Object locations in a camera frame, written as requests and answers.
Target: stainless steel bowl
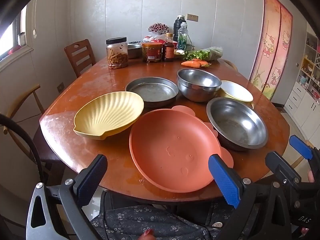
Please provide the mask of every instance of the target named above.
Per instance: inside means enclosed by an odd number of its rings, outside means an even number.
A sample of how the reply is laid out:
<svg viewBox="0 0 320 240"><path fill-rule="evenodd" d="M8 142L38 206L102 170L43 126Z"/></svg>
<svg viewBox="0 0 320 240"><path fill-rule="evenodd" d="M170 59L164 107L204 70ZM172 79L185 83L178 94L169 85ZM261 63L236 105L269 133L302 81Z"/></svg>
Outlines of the stainless steel bowl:
<svg viewBox="0 0 320 240"><path fill-rule="evenodd" d="M176 100L179 89L175 83L159 77L144 77L131 81L125 87L142 97L145 107L162 107Z"/></svg>
<svg viewBox="0 0 320 240"><path fill-rule="evenodd" d="M141 44L128 44L128 59L139 58L142 56Z"/></svg>
<svg viewBox="0 0 320 240"><path fill-rule="evenodd" d="M209 101L221 87L219 78L201 69L184 68L180 69L177 75L179 90L194 102Z"/></svg>
<svg viewBox="0 0 320 240"><path fill-rule="evenodd" d="M226 148L259 149L268 141L268 130L261 117L237 100L214 98L207 104L207 115Z"/></svg>

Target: metal tray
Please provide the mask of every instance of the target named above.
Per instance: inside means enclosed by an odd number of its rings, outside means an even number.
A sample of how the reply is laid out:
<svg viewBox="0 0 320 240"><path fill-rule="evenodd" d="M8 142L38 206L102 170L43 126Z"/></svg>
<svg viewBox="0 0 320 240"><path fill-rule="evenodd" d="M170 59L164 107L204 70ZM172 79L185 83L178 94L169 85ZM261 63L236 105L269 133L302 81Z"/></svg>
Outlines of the metal tray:
<svg viewBox="0 0 320 240"><path fill-rule="evenodd" d="M179 89L170 80L159 77L144 77L131 81L126 91L142 97L145 107L162 107L176 100Z"/></svg>

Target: window sill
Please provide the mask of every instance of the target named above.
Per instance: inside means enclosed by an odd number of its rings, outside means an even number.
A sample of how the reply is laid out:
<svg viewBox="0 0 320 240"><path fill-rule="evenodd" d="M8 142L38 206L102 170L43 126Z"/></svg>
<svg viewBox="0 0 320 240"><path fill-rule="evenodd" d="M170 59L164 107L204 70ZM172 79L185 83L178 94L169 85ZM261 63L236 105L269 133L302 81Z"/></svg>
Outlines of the window sill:
<svg viewBox="0 0 320 240"><path fill-rule="evenodd" d="M22 48L18 49L14 53L8 55L3 60L0 61L0 72L4 70L7 66L15 62L17 59L21 58L23 55L26 55L30 51L33 51L33 48L29 47L28 45L23 46Z"/></svg>

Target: wall outlet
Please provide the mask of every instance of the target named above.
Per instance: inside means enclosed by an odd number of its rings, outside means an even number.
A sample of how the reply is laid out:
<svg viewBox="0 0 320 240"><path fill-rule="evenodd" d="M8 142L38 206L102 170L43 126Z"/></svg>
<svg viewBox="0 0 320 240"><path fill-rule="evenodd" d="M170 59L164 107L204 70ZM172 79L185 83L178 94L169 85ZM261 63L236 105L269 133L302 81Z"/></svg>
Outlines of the wall outlet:
<svg viewBox="0 0 320 240"><path fill-rule="evenodd" d="M197 22L198 21L198 16L197 15L193 15L193 14L187 14L187 20L189 21L194 21Z"/></svg>
<svg viewBox="0 0 320 240"><path fill-rule="evenodd" d="M64 90L64 83L63 82L57 86L57 90L58 90L59 94Z"/></svg>

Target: table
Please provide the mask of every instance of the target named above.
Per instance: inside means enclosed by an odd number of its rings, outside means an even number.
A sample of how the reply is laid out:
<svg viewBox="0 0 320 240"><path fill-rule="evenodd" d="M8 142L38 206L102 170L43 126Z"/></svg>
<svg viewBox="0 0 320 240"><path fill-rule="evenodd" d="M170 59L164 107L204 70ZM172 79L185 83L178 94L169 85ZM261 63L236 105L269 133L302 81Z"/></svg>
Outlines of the table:
<svg viewBox="0 0 320 240"><path fill-rule="evenodd" d="M129 67L108 69L107 59L102 59L75 80L41 117L40 126L47 143L67 166L78 173L86 168L97 154L104 154L108 159L108 170L100 186L127 196L149 202L187 202L221 196L214 181L201 190L183 194L167 192L149 183L140 174L130 155L131 128L107 137L104 141L83 138L73 131L76 112L94 98L114 91L124 91L130 81L141 77L163 77L177 83L177 71L181 68L179 61L146 64L141 62L141 59L135 59L129 61ZM237 82L253 95L254 110L268 128L268 142L258 150L230 152L234 159L234 169L239 175L257 181L269 171L264 163L266 154L277 151L283 155L289 139L289 125L256 87L240 73L228 67L224 61L213 62L206 70L221 80ZM179 93L174 105L188 106L195 111L198 118L209 122L206 103L191 102ZM144 109L143 113L150 110L152 109Z"/></svg>

